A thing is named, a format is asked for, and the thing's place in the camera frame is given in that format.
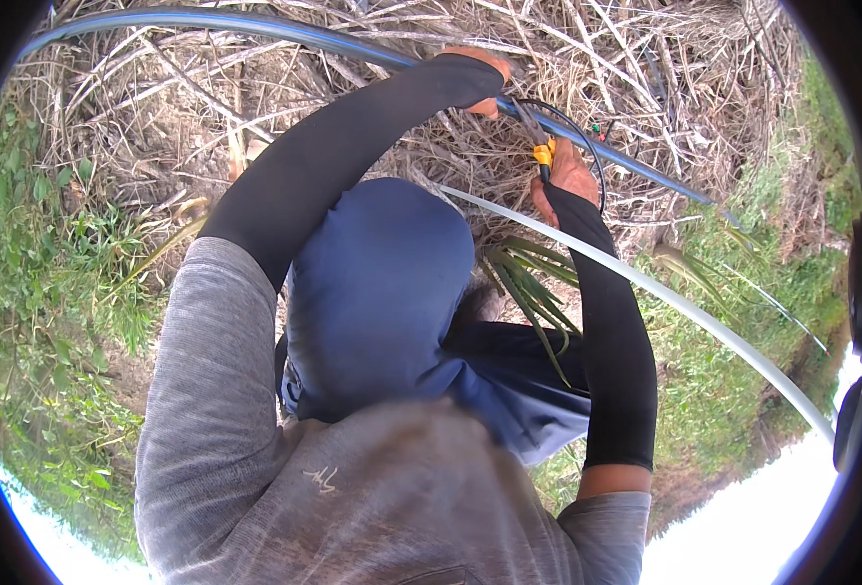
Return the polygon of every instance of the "man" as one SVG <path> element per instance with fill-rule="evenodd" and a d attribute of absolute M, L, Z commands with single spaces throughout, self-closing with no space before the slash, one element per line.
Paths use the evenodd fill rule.
<path fill-rule="evenodd" d="M 220 201 L 174 281 L 138 450 L 135 518 L 162 579 L 637 581 L 656 389 L 628 282 L 573 254 L 584 337 L 567 389 L 530 328 L 466 318 L 474 291 L 457 308 L 474 261 L 460 214 L 406 181 L 358 183 L 437 111 L 495 116 L 507 77 L 448 49 L 307 117 Z M 614 253 L 569 141 L 532 197 Z M 523 463 L 588 416 L 577 501 L 555 520 Z"/>

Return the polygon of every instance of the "white pipe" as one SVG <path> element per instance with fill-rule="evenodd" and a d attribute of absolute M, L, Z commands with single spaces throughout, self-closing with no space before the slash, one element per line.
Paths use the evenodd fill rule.
<path fill-rule="evenodd" d="M 654 296 L 668 303 L 680 311 L 684 316 L 706 329 L 714 337 L 727 344 L 729 348 L 735 351 L 740 357 L 748 361 L 749 364 L 761 373 L 770 384 L 775 386 L 779 392 L 782 392 L 782 395 L 788 399 L 789 403 L 798 409 L 798 412 L 801 413 L 805 420 L 811 424 L 811 427 L 817 429 L 817 431 L 821 433 L 822 437 L 827 439 L 827 442 L 833 446 L 834 430 L 830 425 L 830 421 L 821 414 L 821 411 L 817 410 L 817 407 L 814 406 L 808 397 L 804 395 L 804 392 L 795 386 L 795 383 L 789 380 L 788 376 L 776 368 L 775 364 L 757 352 L 752 345 L 747 344 L 744 339 L 733 333 L 726 325 L 717 321 L 708 312 L 701 309 L 687 298 L 684 298 L 670 288 L 665 287 L 654 278 L 640 273 L 613 256 L 597 250 L 585 241 L 578 240 L 573 236 L 565 234 L 559 229 L 551 228 L 550 226 L 542 224 L 540 221 L 532 219 L 527 215 L 513 212 L 501 205 L 490 203 L 487 200 L 480 199 L 470 193 L 463 193 L 459 189 L 454 189 L 439 183 L 437 183 L 437 187 L 444 193 L 458 196 L 461 199 L 475 203 L 491 212 L 495 212 L 503 217 L 516 221 L 527 228 L 532 228 L 534 231 L 542 233 L 553 240 L 557 240 L 565 244 L 568 248 L 577 250 L 591 260 L 602 264 L 616 274 L 624 276 L 624 278 L 629 279 L 633 283 L 652 293 Z"/>

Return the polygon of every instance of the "hand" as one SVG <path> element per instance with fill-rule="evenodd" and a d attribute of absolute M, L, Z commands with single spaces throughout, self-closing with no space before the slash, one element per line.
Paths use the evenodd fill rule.
<path fill-rule="evenodd" d="M 495 67 L 499 73 L 502 73 L 502 79 L 508 81 L 508 62 L 505 59 L 496 57 L 493 53 L 489 53 L 484 49 L 478 49 L 477 47 L 448 47 L 441 53 L 454 53 L 479 59 L 483 63 L 490 64 Z M 483 114 L 485 116 L 489 116 L 493 120 L 499 117 L 499 111 L 496 109 L 495 97 L 487 97 L 478 104 L 474 104 L 471 108 L 467 108 L 466 111 L 475 114 Z"/>
<path fill-rule="evenodd" d="M 567 138 L 557 138 L 554 145 L 554 159 L 551 166 L 551 184 L 583 197 L 599 209 L 600 195 L 594 176 L 583 164 L 580 152 Z M 532 203 L 535 209 L 552 228 L 558 228 L 557 215 L 554 214 L 548 198 L 545 197 L 544 183 L 536 176 L 532 179 Z"/>

